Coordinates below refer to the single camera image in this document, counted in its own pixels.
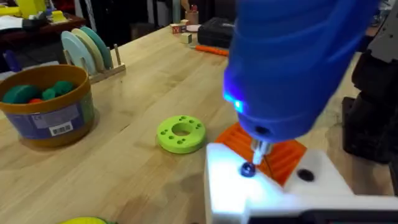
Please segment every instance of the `green 3d printed ring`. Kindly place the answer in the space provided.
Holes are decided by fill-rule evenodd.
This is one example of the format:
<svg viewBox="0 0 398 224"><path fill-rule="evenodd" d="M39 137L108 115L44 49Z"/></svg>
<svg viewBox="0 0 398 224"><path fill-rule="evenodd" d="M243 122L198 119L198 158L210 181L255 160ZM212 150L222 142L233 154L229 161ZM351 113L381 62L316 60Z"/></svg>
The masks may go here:
<svg viewBox="0 0 398 224"><path fill-rule="evenodd" d="M205 143L206 129L194 117L180 115L167 118L157 127L157 140L165 150L185 154L195 152Z"/></svg>

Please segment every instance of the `orange marker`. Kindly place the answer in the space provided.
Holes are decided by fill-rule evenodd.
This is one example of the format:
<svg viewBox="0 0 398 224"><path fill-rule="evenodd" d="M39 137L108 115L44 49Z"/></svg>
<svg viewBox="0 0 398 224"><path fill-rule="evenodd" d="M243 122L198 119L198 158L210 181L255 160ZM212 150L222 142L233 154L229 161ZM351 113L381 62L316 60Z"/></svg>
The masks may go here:
<svg viewBox="0 0 398 224"><path fill-rule="evenodd" d="M229 51L227 50L222 50L222 49L218 49L216 47L208 47L208 46L204 46L204 45L196 45L194 46L194 48L196 50L200 50L203 52L209 52L212 54L217 54L217 55L223 55L223 56L229 56Z"/></svg>

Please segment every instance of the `beige disc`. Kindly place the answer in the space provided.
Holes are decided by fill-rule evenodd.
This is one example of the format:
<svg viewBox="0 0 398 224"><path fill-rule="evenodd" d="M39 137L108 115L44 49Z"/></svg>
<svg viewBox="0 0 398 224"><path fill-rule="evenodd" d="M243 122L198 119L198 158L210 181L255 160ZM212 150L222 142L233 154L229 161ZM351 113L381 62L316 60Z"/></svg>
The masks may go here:
<svg viewBox="0 0 398 224"><path fill-rule="evenodd" d="M105 70L104 59L102 58L100 50L91 39L91 37L89 37L84 31L80 29L73 29L72 34L75 34L84 43L90 54L93 56L97 71L100 72Z"/></svg>

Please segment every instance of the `blue power drill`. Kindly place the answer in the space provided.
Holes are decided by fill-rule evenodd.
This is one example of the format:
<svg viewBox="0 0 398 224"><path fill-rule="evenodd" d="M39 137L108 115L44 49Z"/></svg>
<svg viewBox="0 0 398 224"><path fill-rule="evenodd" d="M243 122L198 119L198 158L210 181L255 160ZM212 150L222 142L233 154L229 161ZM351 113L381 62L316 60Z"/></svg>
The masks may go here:
<svg viewBox="0 0 398 224"><path fill-rule="evenodd" d="M253 137L253 163L271 143L308 132L335 92L378 0L237 0L224 98Z"/></svg>

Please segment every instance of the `barcode label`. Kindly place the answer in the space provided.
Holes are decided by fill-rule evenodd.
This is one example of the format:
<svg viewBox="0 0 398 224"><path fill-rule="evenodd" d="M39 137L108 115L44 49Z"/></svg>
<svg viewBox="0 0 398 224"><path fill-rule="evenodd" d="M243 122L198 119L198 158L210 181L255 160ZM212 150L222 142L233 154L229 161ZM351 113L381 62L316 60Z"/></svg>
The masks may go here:
<svg viewBox="0 0 398 224"><path fill-rule="evenodd" d="M73 126L72 123L69 121L54 127L50 127L49 130L52 136L57 136L73 130Z"/></svg>

